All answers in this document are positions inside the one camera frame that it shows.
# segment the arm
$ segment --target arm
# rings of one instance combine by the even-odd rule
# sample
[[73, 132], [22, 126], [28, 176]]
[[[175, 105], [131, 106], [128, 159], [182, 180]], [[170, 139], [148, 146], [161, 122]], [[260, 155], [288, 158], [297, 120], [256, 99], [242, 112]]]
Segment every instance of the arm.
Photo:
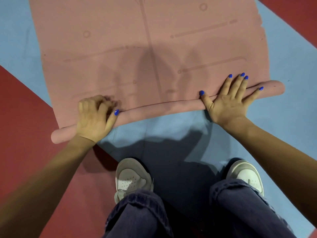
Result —
[[95, 96], [79, 102], [77, 135], [0, 208], [1, 237], [39, 237], [87, 152], [117, 119], [110, 101]]
[[201, 99], [211, 119], [244, 146], [295, 207], [317, 227], [317, 161], [246, 118], [248, 106], [262, 90], [242, 99], [247, 81], [240, 75], [231, 86], [232, 78], [228, 77], [214, 102], [206, 93], [201, 93]]

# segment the left hand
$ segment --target left hand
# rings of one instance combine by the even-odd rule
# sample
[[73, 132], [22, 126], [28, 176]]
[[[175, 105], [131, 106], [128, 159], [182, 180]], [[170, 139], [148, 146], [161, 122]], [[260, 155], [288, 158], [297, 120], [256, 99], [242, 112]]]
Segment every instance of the left hand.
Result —
[[97, 143], [109, 134], [117, 120], [119, 110], [102, 95], [83, 99], [78, 103], [79, 120], [76, 135]]

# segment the hand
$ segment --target hand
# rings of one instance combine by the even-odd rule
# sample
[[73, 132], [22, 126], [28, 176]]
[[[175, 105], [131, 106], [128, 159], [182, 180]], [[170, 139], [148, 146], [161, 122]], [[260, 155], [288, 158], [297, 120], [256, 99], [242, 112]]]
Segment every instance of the hand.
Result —
[[83, 99], [78, 103], [79, 120], [76, 135], [97, 143], [109, 134], [117, 120], [119, 110], [101, 95]]
[[220, 94], [214, 102], [207, 93], [204, 91], [199, 92], [212, 121], [219, 124], [225, 130], [232, 120], [246, 117], [249, 105], [263, 90], [263, 87], [260, 87], [250, 96], [242, 99], [248, 83], [248, 76], [244, 77], [244, 75], [245, 73], [240, 74], [232, 87], [230, 87], [232, 83], [232, 74], [230, 74], [224, 81]]

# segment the forearm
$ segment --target forearm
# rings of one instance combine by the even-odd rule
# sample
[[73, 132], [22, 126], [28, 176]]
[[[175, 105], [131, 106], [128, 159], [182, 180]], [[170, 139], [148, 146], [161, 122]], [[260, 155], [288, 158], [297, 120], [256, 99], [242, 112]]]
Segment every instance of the forearm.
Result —
[[247, 118], [232, 121], [225, 130], [246, 148], [289, 200], [317, 227], [317, 161]]
[[39, 237], [94, 142], [75, 136], [0, 210], [2, 237]]

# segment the blue floor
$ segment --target blue floor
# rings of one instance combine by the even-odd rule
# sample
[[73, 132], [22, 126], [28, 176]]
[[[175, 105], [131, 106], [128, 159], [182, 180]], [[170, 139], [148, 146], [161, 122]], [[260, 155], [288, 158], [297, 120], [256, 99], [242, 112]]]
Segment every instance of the blue floor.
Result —
[[[271, 79], [283, 82], [286, 92], [255, 101], [248, 118], [317, 157], [317, 50], [264, 5], [257, 5], [267, 35]], [[0, 65], [50, 105], [27, 0], [1, 1], [0, 33]], [[218, 125], [209, 122], [204, 111], [117, 127], [100, 146], [118, 161], [128, 156], [140, 158], [154, 178], [154, 191], [193, 219], [205, 218], [208, 187], [219, 178], [218, 172], [227, 161], [244, 158], [258, 169], [266, 198], [295, 235], [307, 238], [313, 230], [251, 155]]]

